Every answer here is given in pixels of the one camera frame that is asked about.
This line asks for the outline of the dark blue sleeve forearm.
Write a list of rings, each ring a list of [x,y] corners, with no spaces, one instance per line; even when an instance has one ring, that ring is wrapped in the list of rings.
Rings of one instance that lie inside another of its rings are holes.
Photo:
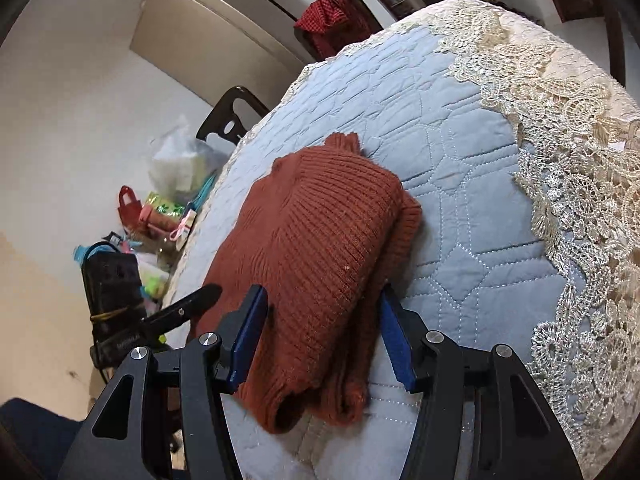
[[[14,398],[1,405],[1,478],[56,479],[81,422]]]

